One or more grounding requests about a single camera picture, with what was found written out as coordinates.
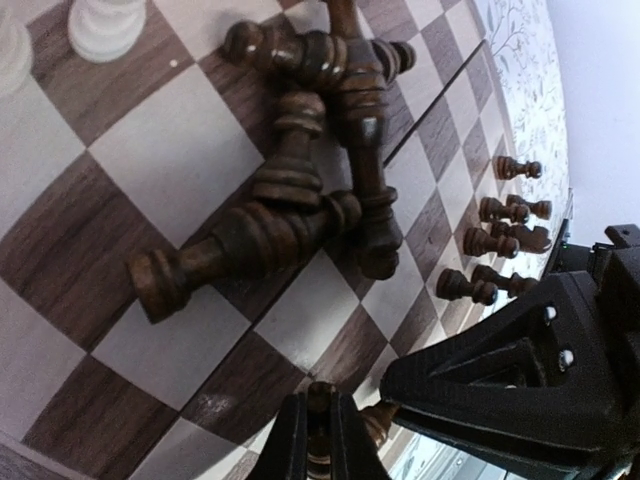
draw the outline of pile of chess pieces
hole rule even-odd
[[[512,180],[518,175],[535,179],[542,176],[539,162],[522,164],[511,157],[497,157],[495,171],[500,180]],[[495,252],[499,257],[513,259],[520,253],[546,253],[551,248],[549,230],[540,226],[530,229],[526,223],[531,215],[549,220],[551,209],[549,201],[528,202],[518,195],[507,196],[506,204],[496,198],[483,198],[479,215],[488,228],[467,230],[463,241],[465,255],[481,257]],[[531,290],[537,283],[535,278],[523,278],[517,273],[503,277],[489,266],[478,265],[470,280],[460,271],[445,269],[438,278],[436,295],[445,300],[471,298],[474,303],[491,306],[497,301],[499,290],[505,290],[509,298],[513,298]]]

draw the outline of chessboard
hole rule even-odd
[[[225,62],[224,32],[243,18],[326,30],[326,8],[154,0],[134,49],[93,65],[69,45],[69,5],[16,1],[33,77],[0,103],[0,431],[39,463],[72,478],[242,479],[285,395],[324,380],[370,404],[389,362],[478,321],[483,307],[437,298],[437,279],[501,270],[464,255],[464,234],[482,198],[519,190],[495,179],[492,159],[515,152],[473,0],[358,1],[369,37],[418,59],[388,95],[396,275],[364,278],[338,239],[304,268],[205,287],[159,325],[125,262],[202,239],[273,148],[282,85]],[[330,134],[313,157],[325,191],[350,188]]]

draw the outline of floral wallpaper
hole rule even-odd
[[[545,226],[555,239],[571,206],[571,195],[562,81],[546,0],[476,0],[476,4],[502,83],[517,157],[520,161],[539,161],[544,166],[539,180],[522,180],[522,196],[553,202],[551,220],[534,217],[529,226]],[[519,255],[506,263],[503,274],[517,271],[523,276],[539,277],[547,259],[548,255]],[[499,301],[487,309],[485,316],[507,302],[501,292]],[[435,473],[434,460],[448,451],[448,447],[416,435],[391,470],[391,477],[432,478],[428,475]],[[453,462],[454,470],[461,460],[462,457]]]

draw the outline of white pawn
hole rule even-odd
[[[0,98],[15,92],[29,76],[33,47],[27,27],[0,4]]]
[[[69,13],[69,40],[85,60],[111,62],[133,47],[146,18],[146,0],[75,0]]]

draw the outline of screw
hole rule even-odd
[[[551,322],[555,320],[557,316],[558,311],[556,310],[556,307],[553,305],[547,305],[544,307],[544,323],[547,324],[547,327],[551,325]]]
[[[575,358],[573,356],[573,352],[571,350],[563,350],[560,352],[558,356],[558,366],[560,367],[560,371],[562,373],[566,372],[567,369],[573,365]]]

